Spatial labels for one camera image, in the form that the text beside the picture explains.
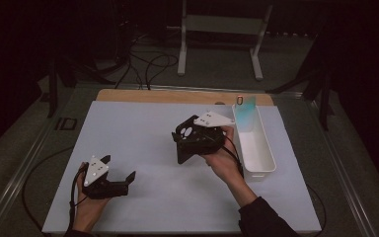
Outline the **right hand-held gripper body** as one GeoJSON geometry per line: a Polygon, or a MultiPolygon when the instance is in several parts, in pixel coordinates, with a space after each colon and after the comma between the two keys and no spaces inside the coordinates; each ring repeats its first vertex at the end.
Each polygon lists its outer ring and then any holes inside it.
{"type": "Polygon", "coordinates": [[[222,126],[234,125],[235,121],[215,112],[206,112],[197,116],[194,123],[205,128],[203,135],[206,138],[206,147],[200,154],[196,154],[204,155],[214,153],[224,145],[225,136],[222,126]]]}

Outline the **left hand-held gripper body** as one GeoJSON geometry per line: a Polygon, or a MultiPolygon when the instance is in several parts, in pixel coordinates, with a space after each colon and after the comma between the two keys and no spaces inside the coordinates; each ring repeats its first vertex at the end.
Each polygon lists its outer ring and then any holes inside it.
{"type": "Polygon", "coordinates": [[[128,195],[128,186],[124,181],[108,180],[109,165],[92,157],[87,164],[82,192],[91,199],[115,198],[128,195]]]}

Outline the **black phone case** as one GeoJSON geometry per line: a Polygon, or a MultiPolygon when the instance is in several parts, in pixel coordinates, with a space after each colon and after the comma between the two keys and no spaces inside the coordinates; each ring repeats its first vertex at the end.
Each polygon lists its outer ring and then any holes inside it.
{"type": "Polygon", "coordinates": [[[176,143],[179,164],[184,164],[193,155],[200,154],[206,147],[206,138],[203,135],[205,128],[195,124],[196,119],[197,116],[188,118],[173,131],[184,137],[180,144],[176,143]]]}

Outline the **iridescent phone case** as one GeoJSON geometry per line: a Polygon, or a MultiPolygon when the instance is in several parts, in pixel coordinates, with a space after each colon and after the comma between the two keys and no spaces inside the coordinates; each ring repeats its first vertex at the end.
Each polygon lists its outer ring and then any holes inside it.
{"type": "Polygon", "coordinates": [[[241,132],[250,131],[253,127],[253,114],[256,108],[255,96],[238,96],[234,107],[234,117],[241,132]]]}

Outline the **white plastic bin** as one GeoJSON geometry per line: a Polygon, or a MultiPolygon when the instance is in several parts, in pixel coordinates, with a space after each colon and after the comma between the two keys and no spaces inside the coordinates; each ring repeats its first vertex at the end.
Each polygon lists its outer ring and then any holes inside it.
{"type": "Polygon", "coordinates": [[[236,128],[245,178],[253,182],[262,181],[276,169],[276,164],[266,138],[258,107],[256,106],[254,109],[253,127],[250,131],[241,132],[237,124],[236,128]]]}

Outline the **person's left hand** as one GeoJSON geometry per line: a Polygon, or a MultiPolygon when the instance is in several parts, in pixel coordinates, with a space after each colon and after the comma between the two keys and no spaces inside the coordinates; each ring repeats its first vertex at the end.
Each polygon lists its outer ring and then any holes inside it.
{"type": "Polygon", "coordinates": [[[99,221],[105,207],[109,203],[109,198],[91,199],[82,192],[85,174],[81,171],[78,175],[77,185],[77,204],[72,230],[90,234],[95,224],[99,221]]]}

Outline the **person's right hand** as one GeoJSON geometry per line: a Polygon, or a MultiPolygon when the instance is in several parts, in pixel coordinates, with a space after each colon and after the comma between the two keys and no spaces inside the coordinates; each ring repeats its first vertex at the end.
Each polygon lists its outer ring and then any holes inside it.
{"type": "Polygon", "coordinates": [[[244,181],[239,171],[239,161],[233,142],[234,128],[222,126],[225,143],[217,152],[202,155],[206,164],[228,186],[241,184],[244,181]]]}

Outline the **white table board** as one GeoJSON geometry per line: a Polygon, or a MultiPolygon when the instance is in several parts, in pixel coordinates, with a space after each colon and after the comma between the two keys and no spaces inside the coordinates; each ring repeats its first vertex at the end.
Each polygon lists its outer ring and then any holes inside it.
{"type": "MultiPolygon", "coordinates": [[[[275,106],[257,106],[275,171],[262,181],[247,181],[294,230],[320,231],[317,214],[275,106]]],[[[193,156],[177,162],[171,132],[193,115],[207,111],[232,118],[231,106],[157,103],[92,103],[54,197],[43,232],[64,233],[69,222],[73,178],[82,161],[110,154],[110,181],[136,171],[125,197],[113,198],[95,232],[239,233],[239,206],[226,185],[193,156]]]]}

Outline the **wooden table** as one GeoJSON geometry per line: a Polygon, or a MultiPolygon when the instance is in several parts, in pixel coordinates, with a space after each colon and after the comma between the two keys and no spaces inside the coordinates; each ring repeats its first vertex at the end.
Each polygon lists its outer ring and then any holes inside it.
{"type": "Polygon", "coordinates": [[[176,90],[122,90],[103,89],[96,100],[100,102],[138,102],[138,103],[173,103],[214,105],[223,103],[233,105],[238,96],[247,97],[246,93],[202,92],[176,90]]]}

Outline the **black stand legs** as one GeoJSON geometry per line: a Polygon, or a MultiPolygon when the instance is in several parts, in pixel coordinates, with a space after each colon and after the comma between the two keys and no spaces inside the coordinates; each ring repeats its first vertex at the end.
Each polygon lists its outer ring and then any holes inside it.
{"type": "Polygon", "coordinates": [[[94,69],[68,56],[53,57],[48,64],[49,111],[47,116],[52,118],[58,107],[58,81],[61,81],[65,87],[74,88],[78,82],[75,73],[79,72],[100,84],[114,85],[114,82],[104,78],[104,75],[117,69],[119,69],[118,65],[94,69]]]}
{"type": "Polygon", "coordinates": [[[266,90],[268,94],[280,94],[288,89],[306,82],[306,88],[301,93],[301,98],[305,101],[319,100],[319,122],[324,130],[328,130],[329,99],[331,91],[331,77],[329,69],[325,65],[312,69],[300,69],[296,77],[273,89],[266,90]]]}

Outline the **white metal stand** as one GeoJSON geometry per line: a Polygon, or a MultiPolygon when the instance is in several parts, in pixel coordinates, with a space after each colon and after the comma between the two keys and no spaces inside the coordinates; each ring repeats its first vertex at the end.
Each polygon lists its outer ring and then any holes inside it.
{"type": "Polygon", "coordinates": [[[265,12],[258,19],[189,14],[187,6],[188,0],[182,0],[181,48],[178,59],[179,76],[186,74],[187,32],[204,32],[256,36],[257,42],[250,49],[250,57],[256,80],[262,81],[264,79],[259,52],[265,38],[266,28],[273,8],[272,5],[267,5],[265,12]]]}

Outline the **metal floor rail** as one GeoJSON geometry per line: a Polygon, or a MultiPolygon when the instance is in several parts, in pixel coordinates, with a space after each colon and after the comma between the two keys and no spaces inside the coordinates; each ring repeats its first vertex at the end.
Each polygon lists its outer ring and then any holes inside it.
{"type": "Polygon", "coordinates": [[[377,237],[375,229],[368,218],[367,212],[362,204],[362,201],[351,182],[351,179],[346,171],[346,168],[341,161],[341,157],[336,150],[336,147],[330,137],[330,134],[323,129],[319,120],[319,108],[315,102],[307,102],[306,107],[314,121],[315,126],[321,133],[324,143],[330,153],[330,160],[334,167],[337,180],[341,186],[346,202],[355,219],[357,227],[362,237],[377,237]]]}
{"type": "Polygon", "coordinates": [[[48,109],[48,103],[34,102],[0,138],[0,224],[55,127],[48,109]]]}

